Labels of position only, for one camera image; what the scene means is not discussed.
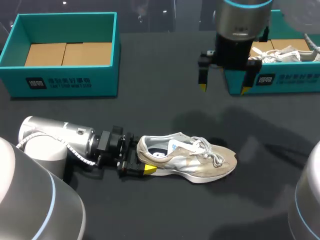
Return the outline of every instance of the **black table surface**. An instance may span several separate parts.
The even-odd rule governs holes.
[[[136,135],[183,132],[219,140],[237,152],[225,180],[191,184],[179,176],[103,180],[75,173],[85,240],[292,239],[287,208],[319,140],[320,94],[230,96],[212,69],[207,92],[197,85],[197,59],[214,32],[121,34],[117,98],[10,99],[0,83],[0,136],[13,144],[27,116]]]

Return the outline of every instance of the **shoe insole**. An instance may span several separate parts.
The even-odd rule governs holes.
[[[155,158],[163,158],[168,154],[168,150],[167,149],[156,148],[156,147],[149,148],[148,151]]]

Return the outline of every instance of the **blue ring light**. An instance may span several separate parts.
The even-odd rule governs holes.
[[[269,0],[269,1],[266,1],[266,2],[261,3],[261,4],[250,5],[250,4],[236,3],[236,2],[233,2],[231,0],[224,0],[225,3],[230,4],[231,6],[234,6],[236,8],[240,8],[240,9],[258,9],[258,8],[264,7],[264,6],[272,3],[272,1],[273,0]]]

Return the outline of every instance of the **beige suede panel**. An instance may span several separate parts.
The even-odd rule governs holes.
[[[136,148],[136,151],[137,151],[137,155],[138,155],[138,158],[140,159],[140,161],[145,164],[160,167],[160,168],[164,168],[166,163],[169,162],[173,157],[176,157],[176,156],[186,157],[186,159],[187,159],[186,161],[189,164],[190,164],[191,160],[194,158],[194,156],[190,156],[189,150],[186,150],[182,147],[177,147],[167,157],[162,157],[162,158],[154,157],[154,156],[148,154],[144,149],[145,149],[145,147],[139,141],[137,148]]]
[[[196,172],[191,175],[200,178],[217,177],[227,174],[237,166],[236,153],[234,151],[223,146],[211,145],[211,147],[214,153],[224,157],[225,162],[222,166],[214,167],[213,159],[211,159],[212,163],[200,165]]]

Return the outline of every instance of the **teal box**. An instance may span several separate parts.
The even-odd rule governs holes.
[[[320,35],[309,35],[320,46]],[[272,10],[269,39],[304,39],[303,33],[287,25],[280,10]],[[231,95],[240,95],[245,78],[244,71],[224,71]],[[265,85],[259,81],[268,80]],[[320,62],[263,63],[252,88],[247,94],[320,92]]]
[[[24,66],[31,44],[112,42],[110,65]],[[0,78],[19,97],[115,97],[120,38],[116,12],[18,14],[0,56]]]

